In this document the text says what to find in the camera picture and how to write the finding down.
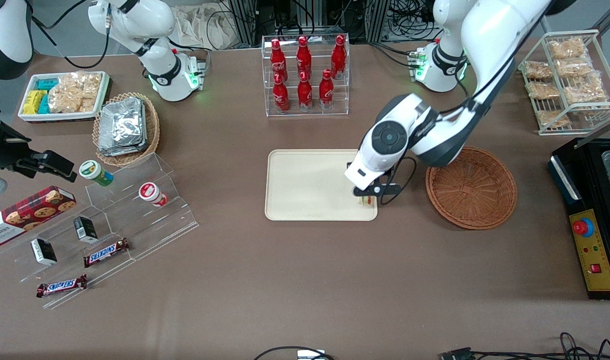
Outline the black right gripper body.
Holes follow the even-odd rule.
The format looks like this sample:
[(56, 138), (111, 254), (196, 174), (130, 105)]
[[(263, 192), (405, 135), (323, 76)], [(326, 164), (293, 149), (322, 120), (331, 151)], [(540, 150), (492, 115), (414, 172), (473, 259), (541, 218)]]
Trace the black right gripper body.
[(0, 120), (0, 170), (15, 171), (17, 160), (31, 158), (30, 142), (30, 137), (24, 136)]

